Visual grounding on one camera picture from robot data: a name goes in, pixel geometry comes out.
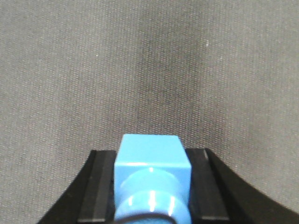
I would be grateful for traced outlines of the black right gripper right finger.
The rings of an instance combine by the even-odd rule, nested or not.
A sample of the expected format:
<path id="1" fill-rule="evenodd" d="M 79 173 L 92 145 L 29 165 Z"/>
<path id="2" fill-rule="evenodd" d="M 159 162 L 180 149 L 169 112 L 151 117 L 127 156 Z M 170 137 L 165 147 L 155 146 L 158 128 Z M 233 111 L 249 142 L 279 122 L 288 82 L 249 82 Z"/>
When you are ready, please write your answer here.
<path id="1" fill-rule="evenodd" d="M 208 148 L 187 148 L 194 224 L 297 224 L 298 213 L 270 199 Z"/>

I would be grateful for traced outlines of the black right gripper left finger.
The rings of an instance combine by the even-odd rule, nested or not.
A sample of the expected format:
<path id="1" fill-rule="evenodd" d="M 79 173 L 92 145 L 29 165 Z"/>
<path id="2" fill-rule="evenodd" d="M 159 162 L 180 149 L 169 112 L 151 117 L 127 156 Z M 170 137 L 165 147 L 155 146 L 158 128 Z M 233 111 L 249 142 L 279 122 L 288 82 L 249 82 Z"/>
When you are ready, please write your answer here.
<path id="1" fill-rule="evenodd" d="M 92 150 L 76 178 L 40 224 L 109 224 L 114 218 L 113 150 Z"/>

